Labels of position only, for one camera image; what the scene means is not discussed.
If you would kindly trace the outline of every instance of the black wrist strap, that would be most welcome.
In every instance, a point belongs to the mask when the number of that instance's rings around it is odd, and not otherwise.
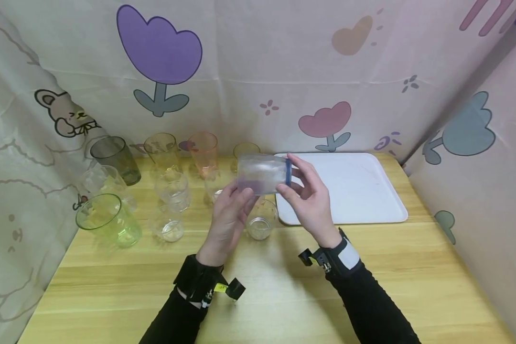
[[[174,284],[186,294],[187,300],[191,302],[206,301],[210,303],[216,285],[225,285],[225,293],[234,300],[239,300],[246,288],[233,279],[227,283],[222,276],[223,267],[208,267],[197,261],[195,254],[185,258],[178,276],[174,279]]]
[[[338,228],[338,232],[342,236],[342,242],[339,243],[337,247],[319,247],[319,249],[313,253],[307,248],[305,251],[300,253],[298,257],[304,265],[311,267],[312,264],[317,264],[324,269],[327,276],[345,278],[351,275],[352,272],[355,271],[355,268],[362,263],[360,260],[356,267],[349,269],[340,261],[339,254],[346,248],[346,246],[348,246],[349,240],[340,227]]]

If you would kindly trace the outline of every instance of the person's left hand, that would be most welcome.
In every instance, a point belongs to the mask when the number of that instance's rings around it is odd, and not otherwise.
[[[237,182],[227,185],[214,203],[210,231],[197,252],[197,261],[209,267],[220,267],[235,249],[258,197],[250,188],[237,189]]]

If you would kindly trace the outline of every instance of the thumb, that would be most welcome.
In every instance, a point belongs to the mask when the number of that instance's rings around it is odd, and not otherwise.
[[[251,188],[244,189],[239,195],[233,199],[232,203],[229,205],[230,213],[234,215],[238,215],[241,210],[247,205],[248,201],[254,196],[254,191]]]
[[[279,184],[277,185],[277,191],[283,196],[285,200],[290,204],[291,207],[293,207],[294,210],[297,209],[297,207],[300,205],[300,202],[302,199],[298,194],[290,188],[288,185],[285,184]]]

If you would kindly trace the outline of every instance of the fabric backdrop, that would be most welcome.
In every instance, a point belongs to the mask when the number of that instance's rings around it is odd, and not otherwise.
[[[516,335],[516,47],[406,171]]]
[[[251,141],[404,162],[513,29],[516,0],[0,0],[0,343],[75,232],[70,185],[98,123],[134,152],[208,130],[222,153]]]

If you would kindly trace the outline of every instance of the brown heart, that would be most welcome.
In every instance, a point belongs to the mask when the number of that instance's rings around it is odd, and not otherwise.
[[[333,48],[345,56],[355,55],[363,47],[373,28],[373,17],[366,15],[359,19],[353,29],[343,28],[334,33]]]

